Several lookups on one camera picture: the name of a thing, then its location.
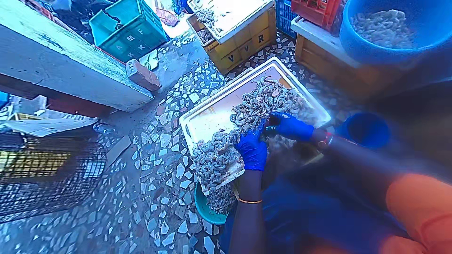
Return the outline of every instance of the broken tile floor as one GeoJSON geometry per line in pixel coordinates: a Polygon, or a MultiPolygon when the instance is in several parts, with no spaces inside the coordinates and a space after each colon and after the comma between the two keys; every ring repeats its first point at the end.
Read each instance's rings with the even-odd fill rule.
{"type": "MultiPolygon", "coordinates": [[[[193,40],[176,45],[180,43],[171,41],[159,53],[203,50],[193,40]]],[[[221,226],[203,220],[194,205],[195,176],[178,119],[243,70],[277,56],[330,113],[333,119],[324,127],[333,132],[360,107],[295,62],[294,51],[295,41],[278,33],[277,44],[226,76],[208,58],[188,57],[186,61],[193,62],[183,65],[189,71],[172,77],[174,81],[164,85],[154,101],[132,114],[116,112],[104,119],[133,142],[105,169],[92,195],[68,210],[0,224],[2,253],[221,253],[221,226]]],[[[97,139],[106,150],[115,140],[97,139]]]]}

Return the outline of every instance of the gloved hand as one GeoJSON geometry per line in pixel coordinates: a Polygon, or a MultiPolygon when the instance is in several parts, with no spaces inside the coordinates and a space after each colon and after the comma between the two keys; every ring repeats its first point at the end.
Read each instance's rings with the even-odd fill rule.
{"type": "Polygon", "coordinates": [[[279,134],[295,141],[309,141],[314,127],[305,124],[295,117],[282,112],[272,112],[270,123],[274,124],[265,128],[267,133],[279,134]]]}
{"type": "Polygon", "coordinates": [[[263,171],[267,160],[267,144],[261,141],[260,135],[264,131],[266,119],[262,119],[256,130],[248,131],[240,136],[240,143],[237,144],[237,135],[232,140],[234,147],[239,151],[247,170],[263,171]]]}

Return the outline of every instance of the wire mesh basket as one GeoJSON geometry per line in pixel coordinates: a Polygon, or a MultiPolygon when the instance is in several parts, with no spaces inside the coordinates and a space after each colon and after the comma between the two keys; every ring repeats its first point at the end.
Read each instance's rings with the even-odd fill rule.
{"type": "Polygon", "coordinates": [[[0,133],[0,223],[80,204],[105,161],[97,142],[0,133]]]}

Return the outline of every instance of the blue plastic bowl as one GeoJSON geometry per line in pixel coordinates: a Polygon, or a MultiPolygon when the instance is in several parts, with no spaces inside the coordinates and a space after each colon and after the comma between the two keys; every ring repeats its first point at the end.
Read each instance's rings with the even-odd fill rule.
{"type": "Polygon", "coordinates": [[[383,147],[391,137],[386,122],[371,113],[350,116],[336,129],[336,134],[370,149],[383,147]]]}
{"type": "Polygon", "coordinates": [[[348,0],[344,8],[340,41],[352,58],[363,64],[396,64],[433,49],[452,37],[452,1],[425,0],[348,0]],[[350,18],[358,13],[397,9],[404,11],[407,25],[414,30],[417,48],[381,47],[359,36],[350,18]]]}
{"type": "Polygon", "coordinates": [[[195,187],[195,205],[199,215],[207,222],[214,225],[223,225],[226,223],[227,214],[219,214],[210,210],[209,205],[207,205],[207,197],[203,194],[199,182],[196,182],[195,187]]]}

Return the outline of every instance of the white tray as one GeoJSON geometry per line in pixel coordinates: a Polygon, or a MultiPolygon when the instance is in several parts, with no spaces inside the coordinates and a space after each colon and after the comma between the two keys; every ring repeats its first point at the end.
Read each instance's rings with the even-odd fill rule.
{"type": "MultiPolygon", "coordinates": [[[[314,109],[314,113],[317,116],[317,121],[314,124],[315,128],[319,128],[331,120],[328,112],[300,84],[287,67],[274,56],[256,69],[247,69],[216,94],[180,117],[180,125],[191,154],[196,143],[200,140],[211,140],[212,135],[220,129],[230,132],[237,127],[229,120],[232,106],[242,103],[242,94],[249,93],[256,88],[254,80],[259,80],[261,77],[268,75],[271,75],[269,79],[279,80],[285,87],[294,89],[300,97],[305,99],[307,106],[314,109]]],[[[217,188],[242,175],[245,172],[243,167],[244,165],[241,163],[231,165],[217,188]]],[[[205,195],[209,194],[208,191],[205,191],[205,186],[201,185],[201,189],[205,195]]]]}

